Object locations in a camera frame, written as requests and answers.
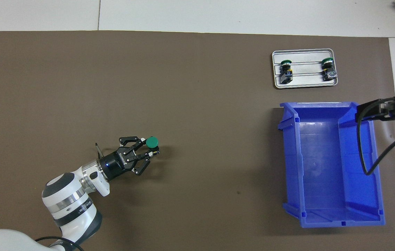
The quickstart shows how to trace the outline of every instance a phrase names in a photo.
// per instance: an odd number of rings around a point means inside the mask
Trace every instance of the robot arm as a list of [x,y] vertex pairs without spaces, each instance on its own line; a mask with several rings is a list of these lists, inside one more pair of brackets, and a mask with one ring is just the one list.
[[[80,244],[95,234],[102,222],[102,215],[88,194],[98,191],[102,196],[107,196],[110,192],[109,182],[113,178],[128,171],[141,175],[150,164],[150,158],[159,154],[155,137],[123,137],[119,142],[121,146],[106,156],[96,144],[98,159],[46,184],[42,193],[43,203],[52,214],[54,223],[60,228],[62,237]],[[147,145],[149,150],[137,154],[136,151],[143,145]],[[51,246],[62,246],[66,251],[75,249],[72,244],[63,240],[58,240]]]
[[[98,191],[102,196],[107,196],[110,191],[109,182],[113,178],[128,171],[141,175],[150,164],[150,158],[159,154],[155,137],[123,137],[119,142],[120,147],[106,156],[95,144],[98,159],[71,173],[64,173],[46,184],[41,195],[43,203],[52,214],[54,223],[60,228],[62,238],[79,245],[95,234],[102,223],[102,215],[88,194]],[[137,154],[136,151],[143,145],[149,150]],[[24,233],[0,229],[0,251],[74,250],[76,247],[66,240],[58,240],[46,248]]]

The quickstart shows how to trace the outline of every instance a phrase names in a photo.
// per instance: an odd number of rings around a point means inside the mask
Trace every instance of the green bottle cap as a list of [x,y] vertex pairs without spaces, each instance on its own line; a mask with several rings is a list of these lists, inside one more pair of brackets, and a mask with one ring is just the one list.
[[159,145],[159,140],[158,140],[156,137],[149,137],[149,138],[146,140],[146,145],[147,145],[149,148],[156,148],[156,146]]

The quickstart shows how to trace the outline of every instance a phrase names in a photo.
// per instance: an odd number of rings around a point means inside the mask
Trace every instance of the cable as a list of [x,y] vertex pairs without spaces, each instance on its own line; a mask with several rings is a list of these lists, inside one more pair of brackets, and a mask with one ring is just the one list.
[[382,154],[377,158],[377,160],[374,162],[374,164],[372,165],[371,169],[368,171],[366,169],[366,164],[365,161],[363,160],[363,152],[362,152],[362,142],[361,142],[361,137],[360,137],[360,125],[362,124],[362,119],[365,116],[365,114],[367,112],[369,112],[372,108],[374,108],[377,105],[380,105],[382,103],[388,102],[388,101],[394,101],[395,98],[386,98],[386,99],[382,99],[382,100],[378,100],[374,103],[371,103],[370,105],[368,105],[365,109],[363,109],[363,111],[359,114],[357,121],[357,143],[358,143],[358,154],[360,156],[360,163],[362,164],[362,169],[363,169],[363,173],[365,175],[371,175],[371,173],[374,172],[375,168],[377,167],[377,165],[380,163],[380,161],[387,155],[387,153],[389,151],[391,151],[391,149],[394,148],[395,146],[395,141],[390,144],[383,152]]
[[393,142],[393,143],[391,143],[388,147],[387,147],[387,149],[385,149],[383,152],[382,152],[382,154],[377,158],[377,160],[374,162],[374,164],[372,164],[372,167],[371,167],[371,169],[369,170],[369,174],[366,174],[366,175],[370,175],[373,171],[374,171],[374,169],[377,167],[377,165],[380,163],[380,161],[387,155],[387,153],[389,152],[389,151],[391,151],[391,149],[393,149],[394,148],[394,146],[395,146],[395,141]]
[[45,236],[45,237],[41,237],[41,238],[35,239],[35,241],[38,242],[40,240],[47,240],[47,239],[58,239],[58,240],[62,240],[62,241],[65,241],[65,242],[69,242],[71,245],[74,245],[76,248],[78,248],[78,250],[84,251],[84,249],[82,249],[82,247],[80,245],[78,245],[75,242],[73,242],[73,241],[71,241],[69,239],[66,239],[64,237]]

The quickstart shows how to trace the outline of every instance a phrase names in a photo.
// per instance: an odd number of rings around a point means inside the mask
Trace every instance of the electrical component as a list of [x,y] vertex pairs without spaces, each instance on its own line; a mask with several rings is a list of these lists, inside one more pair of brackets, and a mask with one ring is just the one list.
[[337,78],[337,74],[333,65],[333,58],[325,58],[322,60],[322,69],[323,69],[323,80],[331,81],[334,78]]
[[292,61],[286,59],[281,62],[280,83],[288,84],[293,80],[293,71],[290,67]]

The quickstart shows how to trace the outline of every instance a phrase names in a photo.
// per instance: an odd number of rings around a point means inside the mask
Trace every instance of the white floor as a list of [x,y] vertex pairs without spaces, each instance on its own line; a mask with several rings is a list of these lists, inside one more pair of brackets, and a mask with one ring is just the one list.
[[0,30],[147,30],[389,37],[395,0],[4,0]]

